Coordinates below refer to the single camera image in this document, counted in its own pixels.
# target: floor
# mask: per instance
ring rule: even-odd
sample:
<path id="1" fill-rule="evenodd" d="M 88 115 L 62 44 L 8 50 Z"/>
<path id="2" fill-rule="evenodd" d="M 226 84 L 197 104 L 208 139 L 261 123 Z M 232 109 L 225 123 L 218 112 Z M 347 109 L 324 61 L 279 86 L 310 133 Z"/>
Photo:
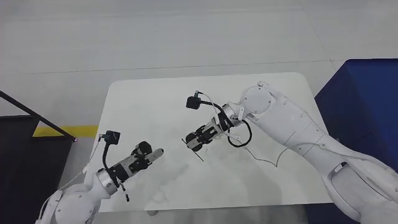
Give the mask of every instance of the floor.
<path id="1" fill-rule="evenodd" d="M 0 0 L 0 88 L 61 126 L 98 124 L 116 80 L 299 72 L 316 95 L 349 58 L 398 57 L 397 19 L 398 0 Z M 0 114 L 18 113 L 0 101 Z M 91 145 L 73 148 L 63 182 Z M 294 206 L 112 213 L 96 223 L 115 215 L 119 223 L 306 222 Z"/>

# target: robotic hand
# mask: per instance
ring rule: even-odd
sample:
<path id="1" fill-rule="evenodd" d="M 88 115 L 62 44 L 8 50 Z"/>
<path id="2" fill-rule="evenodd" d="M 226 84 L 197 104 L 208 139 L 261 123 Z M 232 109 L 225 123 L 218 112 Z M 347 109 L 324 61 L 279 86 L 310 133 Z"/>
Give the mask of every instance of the robotic hand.
<path id="1" fill-rule="evenodd" d="M 48 200 L 42 217 L 35 224 L 90 224 L 100 209 L 102 199 L 109 199 L 123 182 L 140 170 L 148 168 L 156 159 L 163 155 L 163 149 L 152 152 L 147 142 L 140 142 L 131 155 L 111 168 L 106 166 L 106 154 L 110 144 L 118 144 L 120 133 L 107 131 L 100 135 L 106 142 L 103 163 L 104 168 L 92 175 L 89 182 L 76 184 L 64 191 L 56 191 Z"/>
<path id="2" fill-rule="evenodd" d="M 309 161 L 332 201 L 347 216 L 361 223 L 398 222 L 398 174 L 374 157 L 340 144 L 323 132 L 307 112 L 265 82 L 244 90 L 238 103 L 228 102 L 223 107 L 202 101 L 199 94 L 197 91 L 188 98 L 187 108 L 213 105 L 220 111 L 219 122 L 212 118 L 190 133 L 186 142 L 191 150 L 199 151 L 230 128 L 247 124 L 246 118 Z"/>

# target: cable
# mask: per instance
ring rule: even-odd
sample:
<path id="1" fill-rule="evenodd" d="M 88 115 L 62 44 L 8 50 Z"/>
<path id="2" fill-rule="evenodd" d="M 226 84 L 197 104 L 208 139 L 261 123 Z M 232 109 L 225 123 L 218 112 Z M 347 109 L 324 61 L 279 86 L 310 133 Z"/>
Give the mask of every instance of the cable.
<path id="1" fill-rule="evenodd" d="M 232 145 L 232 146 L 235 147 L 235 148 L 240 148 L 240 147 L 243 147 L 243 146 L 247 146 L 247 145 L 250 143 L 251 138 L 252 138 L 252 132 L 251 132 L 251 128 L 250 128 L 249 123 L 248 123 L 246 120 L 244 120 L 244 119 L 242 119 L 241 121 L 248 127 L 248 130 L 249 130 L 249 139 L 248 139 L 244 144 L 242 144 L 242 143 L 240 142 L 241 144 L 240 144 L 240 145 L 237 145 L 237 144 L 234 144 L 233 142 L 231 142 L 231 139 L 230 139 L 229 136 L 228 136 L 228 137 L 227 137 L 227 140 L 228 140 L 229 144 Z"/>
<path id="2" fill-rule="evenodd" d="M 217 104 L 214 104 L 213 101 L 211 100 L 211 98 L 210 98 L 208 95 L 206 95 L 205 93 L 202 93 L 202 92 L 198 92 L 198 93 L 201 94 L 201 95 L 205 95 L 205 96 L 209 99 L 209 101 L 210 101 L 211 104 L 208 104 L 208 103 L 205 102 L 205 101 L 203 101 L 202 103 L 203 103 L 203 104 L 206 104 L 206 105 L 212 105 L 212 106 L 213 106 L 214 111 L 215 111 L 215 113 L 216 113 L 216 118 L 217 118 L 218 122 L 220 123 L 220 119 L 218 119 L 218 113 L 217 113 L 216 108 L 218 108 L 221 112 L 224 112 L 223 109 L 222 109 L 220 106 L 218 106 Z M 241 145 L 233 144 L 233 143 L 231 142 L 230 138 L 229 138 L 229 134 L 227 134 L 227 133 L 225 133 L 223 130 L 221 130 L 221 131 L 222 131 L 221 135 L 222 135 L 222 134 L 226 135 L 227 138 L 228 138 L 228 142 L 229 142 L 232 146 L 234 146 L 234 147 L 243 147 L 243 146 L 247 146 L 247 145 L 249 144 L 249 142 L 251 141 L 251 138 L 252 138 L 252 133 L 251 133 L 251 128 L 250 128 L 249 123 L 246 122 L 244 119 L 242 119 L 242 122 L 244 122 L 244 123 L 246 124 L 246 126 L 248 127 L 248 130 L 249 130 L 249 133 L 250 133 L 249 140 L 246 141 L 244 144 L 243 144 L 241 141 L 235 139 L 234 137 L 231 137 L 231 138 L 237 140 L 237 142 L 239 142 Z M 335 152 L 335 151 L 332 151 L 332 150 L 330 150 L 330 149 L 327 149 L 327 148 L 325 148 L 324 146 L 322 146 L 321 144 L 316 144 L 316 143 L 312 143 L 312 142 L 303 142 L 303 143 L 301 143 L 301 144 L 295 144 L 295 145 L 293 145 L 293 146 L 286 147 L 286 148 L 278 155 L 278 158 L 277 158 L 277 160 L 276 160 L 276 163 L 273 163 L 272 161 L 269 161 L 269 160 L 266 160 L 266 159 L 259 159 L 259 158 L 256 158 L 256 157 L 254 156 L 254 154 L 253 154 L 247 147 L 245 147 L 245 150 L 247 150 L 248 153 L 250 153 L 250 155 L 252 155 L 252 157 L 253 157 L 255 160 L 257 160 L 257 161 L 262 161 L 262 162 L 268 162 L 268 163 L 272 164 L 273 166 L 275 166 L 276 168 L 278 168 L 279 160 L 280 160 L 280 158 L 282 157 L 283 153 L 285 153 L 285 151 L 287 151 L 287 150 L 289 150 L 289 149 L 292 149 L 293 147 L 301 146 L 301 145 L 304 145 L 304 144 L 312 144 L 313 146 L 318 146 L 318 147 L 320 147 L 321 149 L 323 149 L 323 150 L 325 150 L 325 151 L 334 153 L 334 154 L 339 155 L 339 156 L 342 156 L 342 157 L 350 157 L 350 158 L 352 158 L 352 159 L 359 159 L 359 160 L 365 160 L 365 161 L 368 161 L 368 162 L 372 162 L 372 163 L 374 163 L 374 164 L 377 164 L 377 165 L 381 166 L 381 167 L 384 168 L 384 169 L 388 169 L 388 168 L 389 168 L 389 166 L 383 164 L 381 161 L 375 159 L 374 157 L 371 157 L 371 156 L 368 156 L 368 155 L 365 155 L 365 154 L 361 154 L 361 153 L 358 153 L 358 152 L 355 152 L 355 151 L 353 151 L 353 152 L 358 153 L 358 154 L 359 154 L 358 156 L 342 154 L 342 153 Z"/>
<path id="3" fill-rule="evenodd" d="M 97 144 L 96 144 L 96 146 L 95 146 L 95 148 L 94 148 L 94 151 L 93 151 L 92 155 L 91 155 L 90 158 L 88 159 L 87 165 L 79 172 L 79 174 L 77 174 L 74 178 L 72 178 L 72 180 L 70 180 L 69 182 L 67 182 L 66 184 L 64 184 L 64 185 L 63 185 L 62 187 L 60 187 L 58 190 L 62 190 L 63 188 L 65 188 L 67 185 L 69 185 L 71 182 L 73 182 L 79 175 L 81 175 L 81 174 L 85 171 L 85 169 L 87 168 L 88 164 L 90 164 L 91 159 L 94 157 L 95 151 L 97 150 L 97 147 L 98 147 L 98 145 L 100 144 L 100 141 L 101 141 L 101 138 L 98 138 Z M 43 203 L 43 205 L 42 205 L 42 207 L 41 207 L 41 209 L 40 209 L 40 212 L 39 212 L 39 218 L 38 218 L 38 220 L 41 220 L 42 215 L 43 215 L 44 205 L 50 200 L 50 197 L 51 197 L 51 196 L 52 196 L 52 195 L 50 195 L 50 196 L 46 199 L 46 201 L 44 201 L 44 203 Z"/>
<path id="4" fill-rule="evenodd" d="M 234 138 L 234 137 L 230 137 L 230 135 L 229 135 L 229 129 L 231 128 L 231 127 L 229 126 L 229 123 L 231 123 L 231 121 L 228 119 L 228 117 L 227 117 L 227 115 L 225 114 L 225 112 L 224 112 L 224 110 L 222 109 L 222 107 L 220 107 L 220 106 L 217 105 L 216 103 L 213 103 L 213 101 L 211 100 L 211 98 L 210 98 L 207 94 L 202 93 L 202 92 L 200 92 L 200 91 L 198 91 L 198 93 L 201 94 L 201 95 L 205 95 L 205 96 L 209 99 L 209 101 L 210 101 L 210 104 L 209 104 L 209 102 L 206 102 L 206 101 L 201 101 L 200 103 L 205 104 L 205 105 L 213 106 L 214 112 L 216 113 L 215 118 L 218 120 L 218 124 L 220 125 L 221 135 L 227 136 L 228 142 L 229 142 L 232 146 L 234 146 L 234 147 L 243 147 L 243 146 L 247 146 L 247 144 L 249 144 L 249 142 L 250 142 L 250 140 L 251 140 L 251 138 L 252 138 L 252 133 L 251 133 L 251 128 L 250 128 L 249 123 L 246 122 L 244 119 L 242 119 L 242 122 L 244 122 L 245 125 L 248 127 L 249 134 L 250 134 L 249 140 L 246 141 L 246 142 L 245 142 L 245 145 L 242 145 L 242 146 L 237 146 L 237 145 L 233 144 L 233 143 L 231 142 L 230 138 L 233 138 L 233 139 L 235 139 L 235 140 L 237 140 L 237 139 Z M 228 127 L 228 133 L 225 133 L 225 131 L 223 131 L 223 129 L 222 129 L 222 127 L 221 127 L 221 121 L 220 121 L 220 119 L 219 119 L 219 117 L 218 117 L 218 113 L 217 113 L 217 109 L 216 109 L 216 108 L 226 116 L 227 123 L 225 123 L 225 124 L 226 124 L 227 127 Z"/>

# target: white table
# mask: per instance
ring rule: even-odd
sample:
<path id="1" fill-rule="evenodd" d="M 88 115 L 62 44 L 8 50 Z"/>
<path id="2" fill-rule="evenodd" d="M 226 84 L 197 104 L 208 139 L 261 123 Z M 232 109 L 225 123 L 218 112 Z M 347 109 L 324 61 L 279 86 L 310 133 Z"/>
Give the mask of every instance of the white table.
<path id="1" fill-rule="evenodd" d="M 307 110 L 326 131 L 304 76 L 298 73 L 229 75 L 220 77 L 124 80 L 108 91 L 98 128 L 119 131 L 120 141 L 111 146 L 107 162 L 130 155 L 142 140 L 164 155 L 147 170 L 129 179 L 125 186 L 131 201 L 120 190 L 103 200 L 101 212 L 168 210 L 187 208 L 245 207 L 331 202 L 315 169 L 292 151 L 282 156 L 279 167 L 255 160 L 247 150 L 216 139 L 199 151 L 202 162 L 181 138 L 206 124 L 214 109 L 185 107 L 188 96 L 200 90 L 223 105 L 237 102 L 242 91 L 263 80 Z M 248 149 L 257 158 L 276 161 L 283 146 L 251 124 L 253 138 Z M 242 125 L 236 134 L 248 136 Z M 101 168 L 102 142 L 91 162 L 92 172 Z"/>

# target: black cable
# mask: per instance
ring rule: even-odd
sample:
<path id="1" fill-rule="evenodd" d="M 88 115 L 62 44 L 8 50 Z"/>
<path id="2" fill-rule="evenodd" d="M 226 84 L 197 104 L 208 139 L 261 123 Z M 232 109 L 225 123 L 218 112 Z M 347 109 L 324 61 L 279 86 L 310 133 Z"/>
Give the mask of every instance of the black cable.
<path id="1" fill-rule="evenodd" d="M 224 109 L 222 107 L 220 107 L 216 103 L 211 103 L 211 102 L 203 101 L 203 100 L 201 100 L 200 103 L 208 105 L 208 106 L 213 106 L 214 105 L 221 112 L 221 114 L 224 116 L 224 119 L 228 122 L 229 126 L 230 127 L 234 126 L 234 124 L 229 120 L 228 116 L 226 115 L 226 113 L 225 113 L 225 111 L 224 111 Z"/>
<path id="2" fill-rule="evenodd" d="M 229 120 L 229 118 L 227 117 L 227 115 L 226 115 L 224 109 L 223 109 L 222 107 L 220 107 L 219 105 L 217 105 L 216 103 L 211 103 L 211 102 L 207 102 L 207 101 L 203 101 L 203 100 L 201 100 L 200 103 L 201 103 L 201 104 L 208 105 L 208 106 L 213 106 L 213 105 L 214 105 L 214 106 L 221 112 L 221 114 L 224 115 L 225 120 L 227 120 L 227 122 L 228 122 L 228 124 L 229 124 L 229 128 L 228 128 L 228 133 L 229 133 L 230 127 L 234 126 L 234 124 Z M 231 141 L 231 139 L 229 138 L 229 136 L 227 136 L 227 139 L 228 139 L 229 144 L 232 145 L 232 146 L 235 147 L 235 148 L 240 148 L 240 147 L 247 146 L 247 145 L 250 143 L 251 138 L 252 138 L 252 132 L 251 132 L 251 128 L 250 128 L 249 123 L 248 123 L 246 120 L 244 120 L 244 119 L 242 119 L 241 121 L 248 127 L 248 130 L 249 130 L 249 139 L 248 139 L 245 143 L 239 144 L 239 145 L 238 145 L 238 144 L 234 144 L 234 143 Z"/>
<path id="3" fill-rule="evenodd" d="M 203 100 L 201 100 L 200 103 L 208 105 L 208 106 L 213 106 L 213 104 L 214 104 L 214 106 L 217 107 L 217 109 L 219 109 L 220 112 L 225 114 L 224 109 L 222 107 L 220 107 L 219 105 L 217 105 L 216 103 L 211 104 L 211 102 L 203 101 Z"/>
<path id="4" fill-rule="evenodd" d="M 240 147 L 243 147 L 243 146 L 247 146 L 250 143 L 251 138 L 252 138 L 252 132 L 251 132 L 251 128 L 250 128 L 249 123 L 246 120 L 244 120 L 244 119 L 242 119 L 241 121 L 248 127 L 249 139 L 243 144 L 234 144 L 233 142 L 231 142 L 231 139 L 229 138 L 229 136 L 227 136 L 229 144 L 232 145 L 235 148 L 240 148 Z"/>
<path id="5" fill-rule="evenodd" d="M 109 146 L 110 144 L 106 143 L 105 144 L 105 148 L 104 148 L 104 153 L 102 154 L 102 163 L 104 165 L 105 171 L 106 173 L 108 173 L 108 175 L 110 176 L 110 178 L 112 179 L 113 183 L 115 184 L 116 187 L 119 187 L 119 183 L 116 180 L 116 178 L 114 178 L 111 174 L 111 172 L 109 171 L 108 166 L 106 165 L 106 155 L 108 155 L 108 150 L 109 150 Z"/>

